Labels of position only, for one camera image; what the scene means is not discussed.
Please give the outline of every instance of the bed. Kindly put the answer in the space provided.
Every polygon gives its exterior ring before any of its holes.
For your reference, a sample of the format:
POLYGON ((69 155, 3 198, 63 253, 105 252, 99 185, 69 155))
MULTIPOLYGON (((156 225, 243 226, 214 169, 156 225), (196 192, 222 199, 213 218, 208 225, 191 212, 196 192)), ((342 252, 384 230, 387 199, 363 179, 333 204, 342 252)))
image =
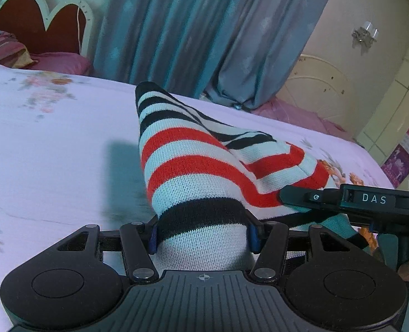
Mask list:
POLYGON ((355 108, 354 89, 340 70, 301 55, 281 90, 252 113, 353 142, 355 108))
POLYGON ((25 69, 88 75, 92 24, 92 10, 82 0, 64 0, 52 11, 46 0, 0 2, 0 31, 13 34, 34 61, 25 69))
MULTIPOLYGON (((0 283, 83 225, 117 229, 153 216, 139 166, 134 90, 115 81, 0 65, 0 283)), ((221 122, 301 147, 324 161, 337 184, 392 188, 355 143, 176 97, 221 122)), ((105 253, 104 261, 124 273, 119 256, 105 253)), ((0 332, 10 327, 0 303, 0 332)))

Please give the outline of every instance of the red stripe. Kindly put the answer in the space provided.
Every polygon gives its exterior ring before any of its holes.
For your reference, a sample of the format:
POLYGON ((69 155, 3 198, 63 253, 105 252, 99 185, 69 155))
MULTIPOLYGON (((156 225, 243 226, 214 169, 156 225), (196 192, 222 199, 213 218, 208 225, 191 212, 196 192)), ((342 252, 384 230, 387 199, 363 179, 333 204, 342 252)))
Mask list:
POLYGON ((180 140, 193 140, 208 143, 226 149, 215 137, 203 131, 188 127, 173 127, 157 132, 145 144, 142 152, 142 166, 146 165, 149 157, 160 147, 170 142, 180 140))
POLYGON ((152 174, 148 183, 148 197, 152 201, 152 196, 156 189, 171 178, 194 173, 205 173, 213 176, 226 178, 237 184, 245 200, 256 207, 277 207, 281 206, 277 200, 277 192, 273 191, 260 194, 255 184, 237 168, 215 158, 205 156, 181 156, 175 157, 160 165, 152 174))
POLYGON ((245 165, 245 167, 259 179, 285 168, 298 166, 303 161, 305 152, 300 147, 289 145, 290 151, 288 154, 263 157, 251 164, 245 165))
POLYGON ((303 187, 303 188, 312 188, 312 189, 320 189, 324 188, 328 183, 329 179, 329 172, 323 166, 323 164, 317 161, 317 165, 315 166, 314 173, 298 182, 292 184, 292 186, 303 187))

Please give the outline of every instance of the headboard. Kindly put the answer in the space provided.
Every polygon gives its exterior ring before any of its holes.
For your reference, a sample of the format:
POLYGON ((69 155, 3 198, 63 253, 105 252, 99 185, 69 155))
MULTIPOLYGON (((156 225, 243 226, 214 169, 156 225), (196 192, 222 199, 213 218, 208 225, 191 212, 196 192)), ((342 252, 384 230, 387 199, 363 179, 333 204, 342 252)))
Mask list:
POLYGON ((316 112, 352 135, 356 132, 354 88, 340 70, 323 59, 301 55, 276 96, 291 105, 316 112))
POLYGON ((51 12, 46 0, 1 0, 0 30, 31 53, 72 52, 86 57, 93 14, 82 0, 64 0, 51 12))

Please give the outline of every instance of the blue curtain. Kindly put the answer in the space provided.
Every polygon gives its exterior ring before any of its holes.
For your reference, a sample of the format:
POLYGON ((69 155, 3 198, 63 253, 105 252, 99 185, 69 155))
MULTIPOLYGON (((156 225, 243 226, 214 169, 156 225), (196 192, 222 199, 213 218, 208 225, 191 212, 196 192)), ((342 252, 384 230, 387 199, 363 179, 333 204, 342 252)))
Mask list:
POLYGON ((308 25, 313 29, 326 2, 109 0, 95 75, 130 84, 153 81, 190 97, 206 90, 217 103, 251 108, 285 80, 279 75, 289 73, 312 32, 308 25), (280 43, 282 37, 297 44, 290 48, 280 43), (274 83, 269 81, 272 75, 274 83))
POLYGON ((283 86, 328 0, 249 0, 206 88, 216 103, 252 109, 283 86))

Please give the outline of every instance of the white bed frame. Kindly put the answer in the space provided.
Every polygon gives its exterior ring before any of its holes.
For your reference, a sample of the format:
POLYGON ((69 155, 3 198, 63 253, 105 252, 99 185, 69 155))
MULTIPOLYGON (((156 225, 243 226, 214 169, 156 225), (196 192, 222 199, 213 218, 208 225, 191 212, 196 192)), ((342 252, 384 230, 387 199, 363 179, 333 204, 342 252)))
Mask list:
POLYGON ((291 105, 316 112, 353 136, 356 133, 356 95, 348 78, 329 62, 301 55, 276 96, 291 105))
MULTIPOLYGON (((4 3, 7 0, 0 1, 0 9, 3 7, 4 3)), ((89 50, 89 42, 91 39, 92 25, 94 23, 94 15, 92 9, 84 0, 64 0, 61 1, 52 11, 49 11, 49 6, 46 0, 35 0, 40 8, 41 16, 43 17, 44 28, 47 31, 52 19, 55 15, 66 5, 76 5, 81 11, 83 11, 86 18, 86 26, 84 28, 84 34, 80 37, 81 42, 81 51, 80 55, 86 57, 89 50)))

